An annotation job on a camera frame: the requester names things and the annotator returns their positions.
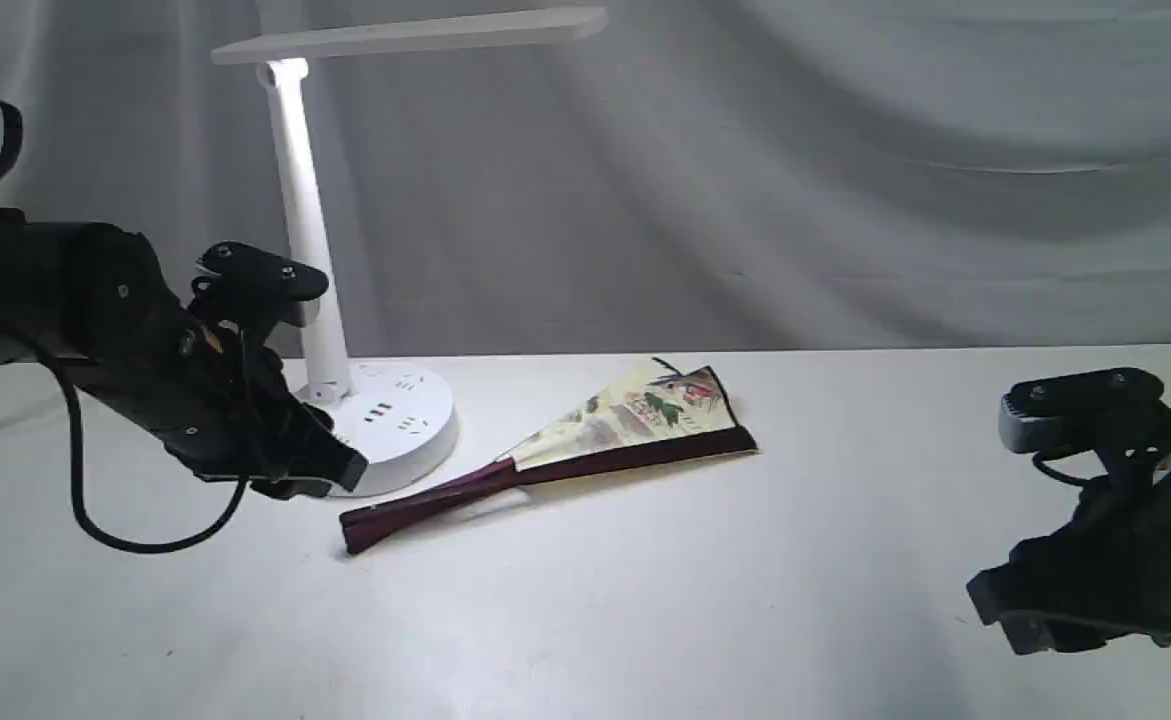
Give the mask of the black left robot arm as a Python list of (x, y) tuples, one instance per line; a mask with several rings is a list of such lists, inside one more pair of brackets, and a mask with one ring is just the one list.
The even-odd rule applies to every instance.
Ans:
[(323, 272), (215, 244), (183, 304), (148, 238), (102, 222), (0, 222), (0, 365), (59, 359), (73, 388), (146, 430), (208, 482), (269, 498), (351, 491), (365, 455), (292, 393), (266, 347), (328, 292)]

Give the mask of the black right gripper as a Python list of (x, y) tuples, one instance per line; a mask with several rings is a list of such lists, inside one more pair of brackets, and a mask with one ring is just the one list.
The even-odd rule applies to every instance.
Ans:
[(1023, 539), (1011, 565), (978, 571), (966, 594), (1020, 656), (1091, 652), (1129, 635), (1170, 649), (1171, 452), (1117, 455), (1064, 527)]

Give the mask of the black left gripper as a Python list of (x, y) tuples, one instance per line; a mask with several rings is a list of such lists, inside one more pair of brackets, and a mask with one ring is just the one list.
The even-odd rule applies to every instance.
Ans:
[(189, 302), (174, 296), (146, 236), (97, 225), (97, 400), (205, 480), (246, 476), (274, 500), (355, 489), (365, 455), (289, 391), (271, 332), (201, 322)]

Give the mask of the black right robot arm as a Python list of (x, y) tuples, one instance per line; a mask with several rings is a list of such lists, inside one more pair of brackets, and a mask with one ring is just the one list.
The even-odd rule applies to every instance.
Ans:
[(1014, 653), (1088, 652), (1127, 635), (1171, 646), (1171, 450), (1117, 462), (1127, 488), (1083, 493), (1068, 524), (968, 580), (979, 620)]

